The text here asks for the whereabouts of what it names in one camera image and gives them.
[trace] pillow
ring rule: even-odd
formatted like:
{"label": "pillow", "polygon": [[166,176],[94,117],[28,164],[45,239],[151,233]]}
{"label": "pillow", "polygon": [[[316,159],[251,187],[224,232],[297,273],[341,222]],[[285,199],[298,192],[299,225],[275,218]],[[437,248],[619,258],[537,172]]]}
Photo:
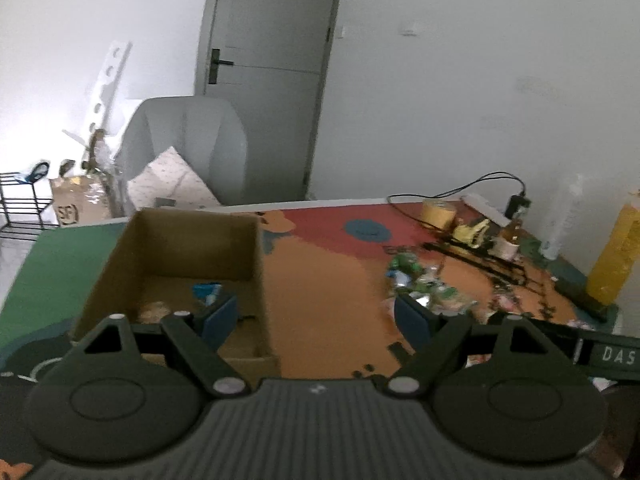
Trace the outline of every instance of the pillow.
{"label": "pillow", "polygon": [[220,205],[202,179],[171,146],[127,182],[127,193],[137,210],[153,207],[156,198],[169,198],[194,208]]}

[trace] door handle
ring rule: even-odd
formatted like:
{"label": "door handle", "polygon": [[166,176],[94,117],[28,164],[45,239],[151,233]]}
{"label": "door handle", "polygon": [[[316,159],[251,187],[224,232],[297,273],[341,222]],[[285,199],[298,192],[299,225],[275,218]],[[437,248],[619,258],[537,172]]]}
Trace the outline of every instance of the door handle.
{"label": "door handle", "polygon": [[220,49],[213,48],[211,50],[211,64],[209,65],[209,84],[215,85],[218,84],[218,67],[220,65],[233,66],[233,61],[226,61],[225,59],[220,59]]}

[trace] ribbed black surface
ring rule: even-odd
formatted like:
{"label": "ribbed black surface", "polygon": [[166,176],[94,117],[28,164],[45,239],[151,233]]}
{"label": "ribbed black surface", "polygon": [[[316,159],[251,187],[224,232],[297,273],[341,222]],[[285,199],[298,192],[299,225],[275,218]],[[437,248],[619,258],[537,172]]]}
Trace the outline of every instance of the ribbed black surface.
{"label": "ribbed black surface", "polygon": [[367,380],[264,381],[217,402],[183,443],[146,462],[90,470],[47,462],[55,480],[595,480],[587,460],[527,470],[495,465],[444,439],[414,401]]}

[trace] open cardboard box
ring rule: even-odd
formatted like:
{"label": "open cardboard box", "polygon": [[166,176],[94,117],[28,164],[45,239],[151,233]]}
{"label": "open cardboard box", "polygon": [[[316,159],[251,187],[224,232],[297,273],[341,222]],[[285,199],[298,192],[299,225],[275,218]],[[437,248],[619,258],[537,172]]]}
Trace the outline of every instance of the open cardboard box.
{"label": "open cardboard box", "polygon": [[220,282],[238,297],[241,317],[218,354],[253,386],[278,377],[262,290],[258,219],[202,211],[145,209],[135,213],[84,304],[72,332],[78,340],[115,312],[136,322],[156,301],[173,312],[196,312],[191,287]]}

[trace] yellow tape roll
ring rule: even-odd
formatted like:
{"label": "yellow tape roll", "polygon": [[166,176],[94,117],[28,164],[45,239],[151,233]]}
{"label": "yellow tape roll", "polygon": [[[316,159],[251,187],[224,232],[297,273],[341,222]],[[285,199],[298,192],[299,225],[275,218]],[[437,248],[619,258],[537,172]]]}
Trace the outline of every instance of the yellow tape roll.
{"label": "yellow tape roll", "polygon": [[427,222],[427,227],[435,226],[446,231],[456,217],[456,208],[442,200],[425,200],[422,202],[420,218]]}

